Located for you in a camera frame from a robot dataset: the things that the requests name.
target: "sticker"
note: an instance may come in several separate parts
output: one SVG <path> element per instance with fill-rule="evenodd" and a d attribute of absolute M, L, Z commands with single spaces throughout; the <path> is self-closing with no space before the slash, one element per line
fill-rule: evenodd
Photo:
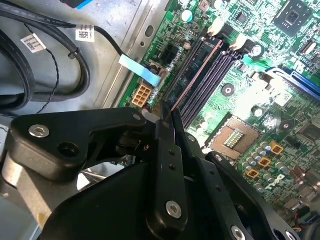
<path fill-rule="evenodd" d="M 75 40 L 87 43 L 95 42 L 95 26 L 77 25 L 75 29 Z"/>
<path fill-rule="evenodd" d="M 33 54 L 47 49 L 40 38 L 34 33 L 21 39 L 21 42 L 32 52 Z"/>
<path fill-rule="evenodd" d="M 287 91 L 283 91 L 276 99 L 275 103 L 278 104 L 280 107 L 284 107 L 292 98 L 292 95 Z"/>

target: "green circuit board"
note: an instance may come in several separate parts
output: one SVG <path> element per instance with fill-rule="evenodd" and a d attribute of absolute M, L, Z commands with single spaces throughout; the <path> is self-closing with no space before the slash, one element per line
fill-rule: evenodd
<path fill-rule="evenodd" d="M 193 14 L 190 22 L 182 19 L 186 10 Z M 281 67 L 320 87 L 319 10 L 317 0 L 173 0 L 141 62 L 166 71 L 160 86 L 150 87 L 147 104 L 156 110 L 188 59 L 184 43 L 195 43 L 217 19 L 232 29 L 225 43 L 243 35 L 259 46 L 261 52 L 246 54 L 230 68 L 187 131 L 204 150 L 222 153 L 252 186 L 261 184 L 263 197 L 288 222 L 301 202 L 320 192 L 309 180 L 315 176 L 320 181 L 320 107 L 296 85 L 278 78 L 268 82 L 265 76 L 267 70 Z M 168 44 L 177 48 L 170 64 L 162 57 Z M 141 109 L 133 100 L 143 83 L 135 75 L 119 107 Z M 226 96 L 228 84 L 234 90 Z M 272 148 L 264 156 L 267 164 L 256 164 L 256 175 L 250 175 L 244 163 L 262 144 Z M 295 171 L 297 166 L 303 173 Z M 268 182 L 267 174 L 275 182 Z"/>

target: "microchip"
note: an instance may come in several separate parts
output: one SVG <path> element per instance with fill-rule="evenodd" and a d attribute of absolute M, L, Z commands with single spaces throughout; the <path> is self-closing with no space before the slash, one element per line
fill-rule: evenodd
<path fill-rule="evenodd" d="M 236 160 L 259 138 L 259 130 L 229 114 L 213 137 L 211 149 Z"/>
<path fill-rule="evenodd" d="M 240 12 L 238 16 L 236 16 L 236 20 L 239 21 L 240 23 L 244 24 L 247 21 L 247 16 L 245 13 Z"/>
<path fill-rule="evenodd" d="M 299 133 L 303 135 L 306 139 L 310 140 L 311 142 L 315 142 L 319 139 L 320 136 L 320 128 L 313 125 L 312 123 L 307 123 Z"/>
<path fill-rule="evenodd" d="M 312 11 L 300 0 L 288 0 L 273 19 L 273 24 L 294 37 L 312 15 Z"/>
<path fill-rule="evenodd" d="M 258 0 L 246 0 L 246 1 L 254 6 Z"/>

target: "wire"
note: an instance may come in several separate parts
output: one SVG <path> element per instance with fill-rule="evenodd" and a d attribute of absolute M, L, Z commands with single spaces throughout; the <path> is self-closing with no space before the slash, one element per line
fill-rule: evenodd
<path fill-rule="evenodd" d="M 80 50 L 77 48 L 77 46 L 71 41 L 62 31 L 60 31 L 58 28 L 45 25 L 36 21 L 29 20 L 28 18 L 24 18 L 23 14 L 21 16 L 17 16 L 14 14 L 9 14 L 6 11 L 3 11 L 4 9 L 7 8 L 14 8 L 16 12 L 19 13 L 25 13 L 28 16 L 32 15 L 33 13 L 25 10 L 24 8 L 17 6 L 11 2 L 7 2 L 5 0 L 0 0 L 0 16 L 5 17 L 5 18 L 10 18 L 13 20 L 17 20 L 19 22 L 22 22 L 24 24 L 27 24 L 28 26 L 34 27 L 55 40 L 57 40 L 59 43 L 61 43 L 65 48 L 67 48 L 71 52 L 71 56 L 73 56 L 80 65 L 80 70 L 81 70 L 81 77 L 79 79 L 78 85 L 76 88 L 68 93 L 55 93 L 54 96 L 52 96 L 52 92 L 36 92 L 32 94 L 31 101 L 32 102 L 48 102 L 50 100 L 51 102 L 61 102 L 69 99 L 74 99 L 77 98 L 81 95 L 83 95 L 89 88 L 90 82 L 91 82 L 91 74 L 90 74 L 90 69 L 89 66 L 84 59 L 82 53 Z M 24 94 L 17 94 L 17 95 L 9 95 L 9 96 L 0 96 L 0 106 L 4 105 L 6 103 L 11 103 L 11 102 L 17 102 L 20 100 L 21 97 L 23 97 Z"/>
<path fill-rule="evenodd" d="M 27 25 L 24 24 L 24 26 L 29 30 L 30 33 L 34 34 L 34 31 L 31 30 L 31 28 Z M 40 114 L 43 112 L 43 110 L 46 109 L 46 107 L 51 103 L 52 98 L 54 97 L 56 90 L 58 89 L 59 83 L 60 83 L 60 73 L 59 73 L 59 66 L 58 66 L 58 62 L 57 59 L 55 57 L 55 55 L 49 50 L 49 49 L 45 49 L 52 57 L 53 61 L 54 61 L 54 65 L 55 65 L 55 70 L 56 70 L 56 83 L 55 86 L 51 92 L 51 96 L 48 99 L 48 101 L 46 102 L 46 104 L 36 113 L 36 114 Z"/>
<path fill-rule="evenodd" d="M 35 76 L 26 57 L 15 43 L 0 30 L 0 53 L 13 65 L 22 81 L 24 94 L 0 95 L 0 110 L 13 111 L 25 107 L 34 96 Z"/>
<path fill-rule="evenodd" d="M 13 3 L 7 2 L 6 0 L 0 0 L 0 12 L 1 14 L 5 14 L 5 13 L 9 14 L 8 16 L 11 16 L 10 18 L 12 19 L 14 19 L 14 16 L 19 18 L 22 17 L 25 20 L 29 20 L 32 22 L 37 22 L 40 24 L 57 27 L 57 28 L 74 29 L 77 27 L 77 25 L 75 24 L 56 20 L 32 11 L 29 11 L 29 10 L 26 10 Z M 125 54 L 121 50 L 119 45 L 116 43 L 116 41 L 104 29 L 102 29 L 99 26 L 94 26 L 94 30 L 100 33 L 102 36 L 104 36 L 111 43 L 111 45 L 114 47 L 114 49 L 120 56 Z"/>

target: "silver screw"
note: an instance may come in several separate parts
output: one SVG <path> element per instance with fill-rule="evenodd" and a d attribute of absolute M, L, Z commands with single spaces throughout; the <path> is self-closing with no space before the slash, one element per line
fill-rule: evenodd
<path fill-rule="evenodd" d="M 50 131 L 46 126 L 33 125 L 29 128 L 29 134 L 38 139 L 44 139 L 49 136 Z"/>
<path fill-rule="evenodd" d="M 290 238 L 290 240 L 296 240 L 295 236 L 291 232 L 286 231 L 285 233 L 288 236 L 288 238 Z"/>
<path fill-rule="evenodd" d="M 191 135 L 188 136 L 188 139 L 193 143 L 196 141 L 196 139 Z"/>
<path fill-rule="evenodd" d="M 135 119 L 137 119 L 137 120 L 141 120 L 141 117 L 139 116 L 139 115 L 137 115 L 137 114 L 133 114 L 133 117 L 135 118 Z"/>
<path fill-rule="evenodd" d="M 176 203 L 175 201 L 168 201 L 165 204 L 165 209 L 167 211 L 167 213 L 175 218 L 175 219 L 179 219 L 182 216 L 182 210 L 181 207 L 179 206 L 178 203 Z"/>
<path fill-rule="evenodd" d="M 246 240 L 246 236 L 241 231 L 241 229 L 238 228 L 237 226 L 232 226 L 231 227 L 231 232 L 232 232 L 232 234 L 233 234 L 233 236 L 235 237 L 236 240 Z"/>
<path fill-rule="evenodd" d="M 214 155 L 215 156 L 215 158 L 219 161 L 219 162 L 222 162 L 222 158 L 218 155 L 218 154 L 216 154 L 216 155 Z"/>

